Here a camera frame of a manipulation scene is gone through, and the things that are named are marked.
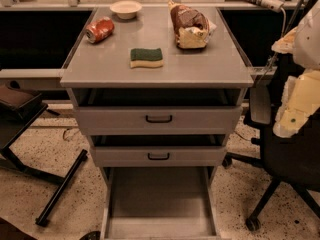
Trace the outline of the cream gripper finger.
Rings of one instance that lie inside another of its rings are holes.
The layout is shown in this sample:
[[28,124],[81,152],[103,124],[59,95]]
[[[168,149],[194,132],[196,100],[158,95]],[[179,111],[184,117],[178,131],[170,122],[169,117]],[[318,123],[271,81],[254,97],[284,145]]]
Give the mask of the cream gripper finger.
[[273,133],[281,138],[290,138],[320,108],[320,71],[306,69],[299,77],[289,76],[281,102]]
[[296,31],[297,28],[294,27],[279,40],[275,41],[271,46],[271,50],[281,54],[292,54]]

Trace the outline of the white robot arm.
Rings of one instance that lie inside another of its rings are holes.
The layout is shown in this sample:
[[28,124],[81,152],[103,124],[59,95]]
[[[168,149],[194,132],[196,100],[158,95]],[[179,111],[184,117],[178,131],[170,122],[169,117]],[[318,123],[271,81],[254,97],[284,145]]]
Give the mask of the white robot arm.
[[290,53],[293,61],[304,68],[301,75],[286,80],[273,126],[276,136],[290,138],[320,108],[320,0],[297,27],[272,45],[272,50]]

